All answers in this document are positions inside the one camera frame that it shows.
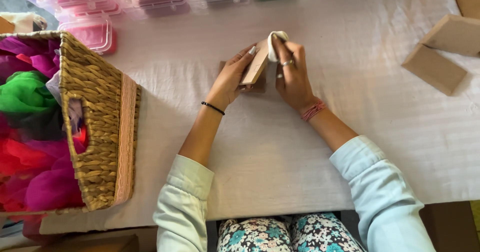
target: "sleeve cuff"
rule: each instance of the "sleeve cuff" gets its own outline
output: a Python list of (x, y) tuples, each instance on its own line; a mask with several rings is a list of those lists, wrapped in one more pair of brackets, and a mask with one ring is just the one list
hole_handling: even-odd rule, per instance
[(214, 173), (188, 157), (177, 155), (166, 182), (202, 201), (210, 193)]
[(333, 153), (330, 161), (342, 174), (343, 178), (351, 181), (364, 170), (378, 161), (384, 160), (385, 154), (367, 136), (357, 136)]

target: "white tablecloth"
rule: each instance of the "white tablecloth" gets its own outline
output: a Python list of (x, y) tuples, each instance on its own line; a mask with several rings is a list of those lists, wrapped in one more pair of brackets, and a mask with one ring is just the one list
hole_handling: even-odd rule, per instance
[[(400, 64), (455, 0), (276, 0), (117, 27), (105, 58), (143, 86), (133, 198), (44, 218), (42, 233), (153, 225), (175, 154), (226, 60), (272, 30), (305, 45), (315, 95), (375, 141), (424, 203), (480, 199), (480, 59), (447, 97)], [(241, 95), (213, 144), (208, 219), (352, 209), (332, 154), (275, 91)]]

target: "black beaded bracelet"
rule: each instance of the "black beaded bracelet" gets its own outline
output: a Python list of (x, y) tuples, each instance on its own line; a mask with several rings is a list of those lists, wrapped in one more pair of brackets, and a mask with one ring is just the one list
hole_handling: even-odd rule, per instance
[(205, 102), (205, 101), (202, 101), (201, 104), (202, 104), (202, 105), (205, 105), (205, 106), (208, 106), (208, 107), (210, 107), (210, 108), (218, 111), (218, 112), (221, 113), (222, 115), (225, 115), (225, 113), (224, 113), (222, 110), (220, 110), (219, 108), (213, 106), (212, 104), (208, 104), (208, 103)]

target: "wicker basket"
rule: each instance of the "wicker basket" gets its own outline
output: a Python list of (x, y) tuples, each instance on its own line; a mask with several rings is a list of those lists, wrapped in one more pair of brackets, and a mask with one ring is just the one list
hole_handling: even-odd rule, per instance
[(77, 154), (70, 122), (64, 122), (75, 178), (78, 179), (86, 207), (3, 214), (87, 212), (105, 209), (129, 199), (134, 184), (141, 87), (69, 32), (0, 34), (0, 40), (8, 35), (22, 39), (61, 41), (60, 93), (63, 119), (69, 120), (69, 99), (80, 99), (89, 142), (86, 151)]

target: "light blue sleeve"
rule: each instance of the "light blue sleeve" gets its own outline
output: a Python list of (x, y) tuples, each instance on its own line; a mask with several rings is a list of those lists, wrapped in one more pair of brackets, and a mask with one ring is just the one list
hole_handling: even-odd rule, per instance
[(180, 155), (158, 196), (153, 221), (159, 252), (207, 252), (205, 217), (213, 172)]
[(423, 204), (380, 148), (358, 136), (330, 157), (351, 188), (369, 252), (435, 252), (419, 216)]

